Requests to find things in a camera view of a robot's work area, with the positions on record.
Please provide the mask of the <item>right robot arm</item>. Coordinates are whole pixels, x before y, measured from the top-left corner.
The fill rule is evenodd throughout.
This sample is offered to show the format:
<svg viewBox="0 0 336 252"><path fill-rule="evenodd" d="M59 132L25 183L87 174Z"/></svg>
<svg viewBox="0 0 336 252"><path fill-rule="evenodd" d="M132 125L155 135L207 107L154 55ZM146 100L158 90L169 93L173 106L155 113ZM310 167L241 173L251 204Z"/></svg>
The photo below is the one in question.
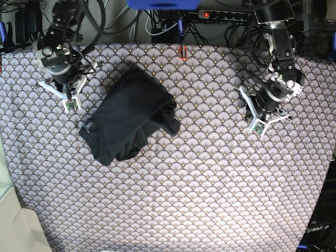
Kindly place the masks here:
<svg viewBox="0 0 336 252"><path fill-rule="evenodd" d="M79 94L88 77L102 65L86 58L100 35L86 49L80 49L78 43L83 37L79 29L85 13L78 1L57 1L52 16L46 35L33 43L36 65L51 74L50 79L39 80L38 85L60 98L69 113L81 109Z"/></svg>

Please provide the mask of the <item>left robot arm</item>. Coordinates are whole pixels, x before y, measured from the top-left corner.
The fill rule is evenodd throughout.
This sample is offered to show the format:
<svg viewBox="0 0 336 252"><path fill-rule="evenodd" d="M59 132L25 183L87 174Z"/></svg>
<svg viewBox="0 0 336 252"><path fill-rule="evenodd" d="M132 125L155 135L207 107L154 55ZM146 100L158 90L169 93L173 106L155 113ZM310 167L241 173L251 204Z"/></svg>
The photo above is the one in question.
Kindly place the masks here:
<svg viewBox="0 0 336 252"><path fill-rule="evenodd" d="M252 75L251 79L260 84L260 89L249 93L240 86L239 92L247 104L245 119L249 130L264 136L271 124L291 119L279 106L302 92L304 77L295 67L296 42L285 24L294 18L290 2L251 1L249 9L255 13L254 23L269 29L264 38L270 56L265 71L270 73L270 78L262 81L257 75Z"/></svg>

